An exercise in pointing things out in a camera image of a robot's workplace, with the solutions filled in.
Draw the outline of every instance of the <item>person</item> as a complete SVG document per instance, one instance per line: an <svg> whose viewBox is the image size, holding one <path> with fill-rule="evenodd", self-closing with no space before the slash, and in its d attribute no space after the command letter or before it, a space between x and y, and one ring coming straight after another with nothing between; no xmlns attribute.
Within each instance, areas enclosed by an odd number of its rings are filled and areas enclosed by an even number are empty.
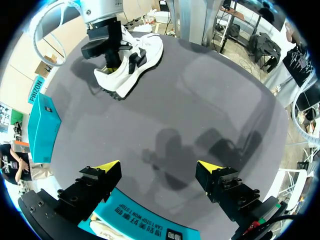
<svg viewBox="0 0 320 240"><path fill-rule="evenodd" d="M0 145L0 159L4 179L14 185L20 180L39 180L53 175L49 164L33 163L30 153L15 152L10 144Z"/></svg>
<svg viewBox="0 0 320 240"><path fill-rule="evenodd" d="M307 47L301 43L299 34L288 22L285 23L285 27L286 39L296 46L287 52L286 57L264 83L270 91L281 85L276 98L284 108L294 101L300 87L314 69ZM316 80L317 76L314 75L308 86L311 86Z"/></svg>

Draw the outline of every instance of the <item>round table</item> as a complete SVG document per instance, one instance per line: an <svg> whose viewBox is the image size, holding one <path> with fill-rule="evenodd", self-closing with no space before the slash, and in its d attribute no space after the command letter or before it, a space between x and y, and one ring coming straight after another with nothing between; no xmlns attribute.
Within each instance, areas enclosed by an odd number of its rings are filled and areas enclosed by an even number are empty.
<svg viewBox="0 0 320 240"><path fill-rule="evenodd" d="M143 33L134 32L135 37ZM238 228L195 178L198 160L237 169L267 194L278 171L288 116L271 92L217 52L161 35L161 63L126 100L100 90L102 56L86 60L82 40L46 94L61 118L51 167L63 188L85 166L120 160L117 187L150 211L197 229L202 239L229 239Z"/></svg>

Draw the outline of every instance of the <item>cable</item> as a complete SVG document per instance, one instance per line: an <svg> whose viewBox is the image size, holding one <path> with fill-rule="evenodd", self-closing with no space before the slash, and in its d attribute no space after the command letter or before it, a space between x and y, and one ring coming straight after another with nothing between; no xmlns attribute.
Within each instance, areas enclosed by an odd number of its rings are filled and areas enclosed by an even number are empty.
<svg viewBox="0 0 320 240"><path fill-rule="evenodd" d="M220 24L220 21L221 21L221 19L224 17L224 14L226 13L226 11L227 11L227 9L225 8L224 11L223 11L223 13L222 13L222 16L221 16L220 19L219 19L219 22L217 23L218 25ZM213 40L213 46L214 46L215 51L219 52L219 51L217 50L217 48L216 48L216 45L215 45L215 36L216 36L216 33L217 33L217 28L214 29L214 34L213 34L212 40Z"/></svg>
<svg viewBox="0 0 320 240"><path fill-rule="evenodd" d="M274 217L274 218L270 218L268 221L266 221L265 223L262 223L261 225L257 226L256 228L254 228L253 230L249 231L248 233L242 235L241 237L239 237L237 240L245 240L247 239L248 236L252 236L255 233L263 230L264 228L267 228L269 225L274 224L276 222L280 222L282 220L286 220L286 219L291 219L291 220L296 220L300 217L300 215L283 215L283 216L278 216L278 217Z"/></svg>
<svg viewBox="0 0 320 240"><path fill-rule="evenodd" d="M238 45L236 45L236 46L237 46L239 49L241 49L246 55L248 54L243 48L241 48L241 47L238 46ZM252 74L253 76L254 76L254 74L253 74L253 72L252 72L252 68L255 69L255 71L258 73L259 81L261 82L260 71L257 70L255 64L254 64L252 61L250 61L250 62L251 62L251 65L250 65L246 60L240 59L239 64L240 64L241 67L243 67L244 69L248 69L248 68L244 67L244 66L241 64L241 61L244 61L248 66L251 66L251 67L250 67L250 71L251 71L251 74Z"/></svg>
<svg viewBox="0 0 320 240"><path fill-rule="evenodd" d="M249 20L249 22L247 22L247 24L246 24L245 28L242 30L242 32L244 32L245 29L247 29L248 25L251 24L251 20L252 20L254 14L255 14L255 13L253 12L253 13L252 13L252 16L251 16L251 18L250 18L250 20Z"/></svg>
<svg viewBox="0 0 320 240"><path fill-rule="evenodd" d="M44 58L44 56L41 54L41 52L39 51L38 49L38 46L37 46L37 41L36 41L36 36L37 36L37 29L38 27L40 26L41 22L43 21L44 17L47 15L48 12L50 12L52 9L60 6L60 5L70 5L74 8L76 8L78 10L78 12L80 13L80 15L82 15L82 12L81 12L81 8L80 6L75 3L74 1L71 1L71 0L60 0L60 1L57 1L57 2L54 2L52 4L50 4L49 6L47 6L46 8L43 9L43 12L41 12L41 17L39 18L37 24L35 25L35 28L34 28L34 33L32 35L32 40L33 40L33 47L34 47L34 50L35 50L35 53L39 56L39 58L46 64L50 65L50 66L54 66L54 67L60 67L62 66L63 64L65 64L66 62L66 52L65 52L65 49L63 48L62 44L60 43L60 41L52 34L50 33L50 35L53 37L53 39L57 42L57 44L59 45L59 47L62 49L62 54L64 56L64 61L62 63L53 63L47 59ZM61 9L61 18L60 18L60 24L63 23L63 17L64 17L64 14L62 14L62 9Z"/></svg>
<svg viewBox="0 0 320 240"><path fill-rule="evenodd" d="M167 28L168 28L168 25L169 25L169 23L170 23L170 21L171 21L171 18L169 18L169 15L170 15L170 12L168 11L168 21L167 21L167 23L166 23L164 35L167 35Z"/></svg>
<svg viewBox="0 0 320 240"><path fill-rule="evenodd" d="M126 15L126 13L125 13L125 10L123 10L123 14L124 14L124 16L125 16L125 19L126 19L126 24L129 22L129 20L128 20L128 18L127 18L127 15Z"/></svg>

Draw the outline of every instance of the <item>white wall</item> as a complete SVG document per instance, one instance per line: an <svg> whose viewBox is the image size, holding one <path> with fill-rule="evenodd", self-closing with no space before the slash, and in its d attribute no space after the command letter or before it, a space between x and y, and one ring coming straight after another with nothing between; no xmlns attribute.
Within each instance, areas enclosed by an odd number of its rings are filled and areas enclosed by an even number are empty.
<svg viewBox="0 0 320 240"><path fill-rule="evenodd" d="M44 40L37 43L43 55L59 54ZM29 114L32 105L28 103L30 89L36 77L41 59L36 54L32 39L23 33L7 62L0 85L0 102L21 113Z"/></svg>

